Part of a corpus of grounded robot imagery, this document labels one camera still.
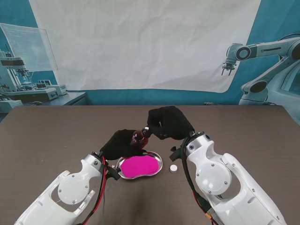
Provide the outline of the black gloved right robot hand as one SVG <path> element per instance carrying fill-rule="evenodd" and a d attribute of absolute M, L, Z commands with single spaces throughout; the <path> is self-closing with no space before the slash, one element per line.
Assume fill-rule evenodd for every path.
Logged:
<path fill-rule="evenodd" d="M 183 140 L 195 131 L 183 112 L 175 106 L 149 110 L 147 125 L 149 131 L 160 140 Z"/>

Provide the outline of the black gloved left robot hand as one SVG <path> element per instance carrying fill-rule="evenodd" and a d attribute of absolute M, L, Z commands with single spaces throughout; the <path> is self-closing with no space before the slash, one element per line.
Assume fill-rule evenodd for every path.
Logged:
<path fill-rule="evenodd" d="M 100 155 L 106 160 L 143 156 L 146 150 L 131 145 L 134 132 L 135 130 L 128 129 L 116 131 L 110 140 L 100 149 Z"/>

